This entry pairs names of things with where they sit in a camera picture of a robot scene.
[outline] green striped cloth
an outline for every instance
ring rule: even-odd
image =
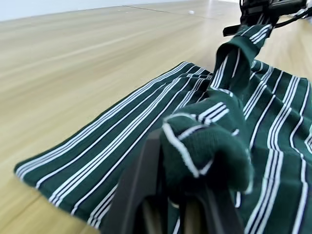
[[[19,163],[15,174],[99,228],[122,171],[147,135],[162,128],[173,195],[185,177],[222,178],[247,234],[311,234],[311,87],[254,60],[270,30],[242,27],[219,48],[213,74],[179,64],[58,146]],[[169,232],[176,234],[178,210],[168,212]]]

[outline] cable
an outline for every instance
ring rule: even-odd
[[[290,23],[292,23],[292,22],[294,22],[294,21],[296,21],[298,19],[301,19],[302,17],[306,16],[309,13],[312,13],[312,7],[309,7],[305,12],[301,13],[300,15],[297,15],[297,16],[293,17],[292,19],[289,19],[289,20],[287,20],[285,22],[281,22],[281,23],[276,24],[275,28],[280,28],[280,27],[283,27],[283,26],[285,26],[287,24],[290,24]]]

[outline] white wall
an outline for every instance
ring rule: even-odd
[[[0,0],[0,21],[51,13],[182,0]]]

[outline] striped shirt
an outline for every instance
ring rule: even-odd
[[[213,74],[189,62],[179,64],[61,144],[18,163],[15,174],[56,207],[99,228],[122,171],[151,131],[162,127],[162,143],[174,146],[170,133],[186,145],[190,136],[216,127],[236,140],[246,165],[239,179],[229,182],[245,232],[312,233],[311,87],[305,78],[254,60],[270,30],[270,25],[242,27],[218,49]],[[178,121],[176,127],[173,115],[194,122],[181,127]],[[192,157],[203,151],[186,148]],[[184,161],[179,170],[205,175],[214,164],[192,159],[194,167]],[[168,212],[169,233],[176,234],[178,210]]]

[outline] wood grain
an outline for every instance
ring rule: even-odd
[[[213,70],[239,16],[236,3],[193,0],[0,23],[0,234],[97,233],[18,181],[14,165],[181,61]],[[275,30],[258,58],[312,78],[311,41],[301,20]]]

